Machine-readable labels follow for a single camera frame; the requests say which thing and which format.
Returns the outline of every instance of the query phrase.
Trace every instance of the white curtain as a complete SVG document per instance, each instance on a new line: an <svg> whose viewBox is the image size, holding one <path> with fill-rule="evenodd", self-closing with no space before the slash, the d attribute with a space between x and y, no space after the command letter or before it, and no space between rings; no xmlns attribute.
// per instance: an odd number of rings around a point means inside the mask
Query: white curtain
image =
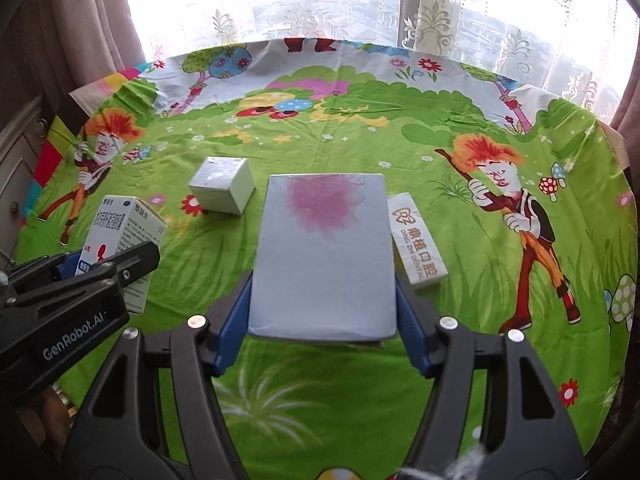
<svg viewBox="0 0 640 480"><path fill-rule="evenodd" d="M439 54L530 83L609 121L638 44L625 0L129 0L148 60L287 36Z"/></svg>
<svg viewBox="0 0 640 480"><path fill-rule="evenodd" d="M402 0L399 42L530 83L606 122L638 45L625 0Z"/></svg>
<svg viewBox="0 0 640 480"><path fill-rule="evenodd" d="M400 0L129 0L129 5L149 60L270 38L398 41Z"/></svg>

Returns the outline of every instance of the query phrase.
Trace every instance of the cartoon mushroom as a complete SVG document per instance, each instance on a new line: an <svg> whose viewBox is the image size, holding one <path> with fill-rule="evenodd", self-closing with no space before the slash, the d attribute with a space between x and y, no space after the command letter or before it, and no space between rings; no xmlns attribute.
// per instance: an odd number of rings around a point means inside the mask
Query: cartoon mushroom
<svg viewBox="0 0 640 480"><path fill-rule="evenodd" d="M552 176L544 176L540 179L540 185L538 186L540 191L542 191L545 195L549 195L551 202L555 202L558 200L556 196L556 191L558 191L558 181L554 179Z"/></svg>
<svg viewBox="0 0 640 480"><path fill-rule="evenodd" d="M635 300L636 284L631 276L623 274L611 301L611 317L616 323L626 320L626 329L629 332L631 332Z"/></svg>
<svg viewBox="0 0 640 480"><path fill-rule="evenodd" d="M558 164L557 162L554 162L553 166L551 167L551 176L558 181L560 187L566 187L566 175L564 174L562 166L560 166L560 164Z"/></svg>

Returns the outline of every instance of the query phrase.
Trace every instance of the screw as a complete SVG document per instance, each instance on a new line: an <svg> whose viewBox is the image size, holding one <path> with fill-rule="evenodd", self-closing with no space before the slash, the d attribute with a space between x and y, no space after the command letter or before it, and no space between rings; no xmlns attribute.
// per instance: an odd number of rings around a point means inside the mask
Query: screw
<svg viewBox="0 0 640 480"><path fill-rule="evenodd" d="M446 330L453 330L458 327L458 320L455 317L444 316L440 318L440 326Z"/></svg>
<svg viewBox="0 0 640 480"><path fill-rule="evenodd" d="M187 320L187 325L189 325L191 328L200 328L201 326L204 326L206 322L207 322L206 317L201 316L200 314L197 314L196 316L191 316Z"/></svg>
<svg viewBox="0 0 640 480"><path fill-rule="evenodd" d="M124 339L135 339L139 333L140 331L136 327L130 326L122 331L122 337Z"/></svg>
<svg viewBox="0 0 640 480"><path fill-rule="evenodd" d="M512 328L507 332L507 337L514 343L522 343L524 341L524 334L517 328Z"/></svg>

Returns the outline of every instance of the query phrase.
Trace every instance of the cartoon tree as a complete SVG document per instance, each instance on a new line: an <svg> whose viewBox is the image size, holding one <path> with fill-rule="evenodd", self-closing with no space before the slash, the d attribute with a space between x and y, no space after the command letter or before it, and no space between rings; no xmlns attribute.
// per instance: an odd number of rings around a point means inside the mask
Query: cartoon tree
<svg viewBox="0 0 640 480"><path fill-rule="evenodd" d="M513 79L510 79L508 77L494 74L493 72L478 68L477 66L471 66L465 63L460 63L460 65L472 77L475 77L480 81L491 81L496 85L497 89L500 91L500 101L502 101L507 106L507 108L509 108L509 110L511 110L518 118L518 123L513 127L516 133L526 134L533 128L532 124L529 122L527 117L524 115L524 112L521 110L518 100L515 97L509 95L509 92L511 90L519 86L519 83L517 81L514 81Z"/></svg>
<svg viewBox="0 0 640 480"><path fill-rule="evenodd" d="M198 73L198 80L189 88L187 98L182 103L172 104L165 114L172 116L182 113L202 93L207 86L207 79L227 78L242 73L251 61L249 52L240 45L215 46L191 52L184 58L181 68L187 74Z"/></svg>

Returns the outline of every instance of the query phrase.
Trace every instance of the brown curtain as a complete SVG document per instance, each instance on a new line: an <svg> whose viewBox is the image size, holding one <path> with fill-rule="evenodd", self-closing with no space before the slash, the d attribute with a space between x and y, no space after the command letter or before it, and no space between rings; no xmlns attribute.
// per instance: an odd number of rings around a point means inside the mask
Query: brown curtain
<svg viewBox="0 0 640 480"><path fill-rule="evenodd" d="M145 61L127 0L23 0L3 39L54 110L65 93Z"/></svg>
<svg viewBox="0 0 640 480"><path fill-rule="evenodd" d="M629 83L610 126L625 139L634 192L640 189L640 41Z"/></svg>

